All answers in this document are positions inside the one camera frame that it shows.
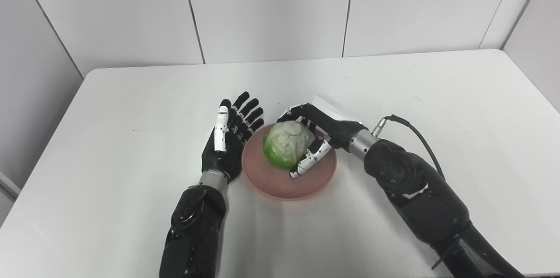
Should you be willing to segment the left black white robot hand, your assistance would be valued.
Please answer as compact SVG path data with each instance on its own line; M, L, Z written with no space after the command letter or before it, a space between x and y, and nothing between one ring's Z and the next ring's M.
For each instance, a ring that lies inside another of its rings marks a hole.
M219 172L227 182L241 173L242 153L249 139L263 125L264 111L256 97L244 91L234 102L223 99L202 152L202 172Z

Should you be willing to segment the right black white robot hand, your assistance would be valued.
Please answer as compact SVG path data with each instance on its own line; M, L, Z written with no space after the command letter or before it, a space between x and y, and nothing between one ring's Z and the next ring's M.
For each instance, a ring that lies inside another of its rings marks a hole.
M350 152L359 134L368 130L362 122L350 117L339 104L328 96L316 95L311 102L292 105L277 119L277 122L295 121L310 131L320 129L322 136L316 137L304 154L297 159L289 170L291 178L296 179L308 172L334 148Z

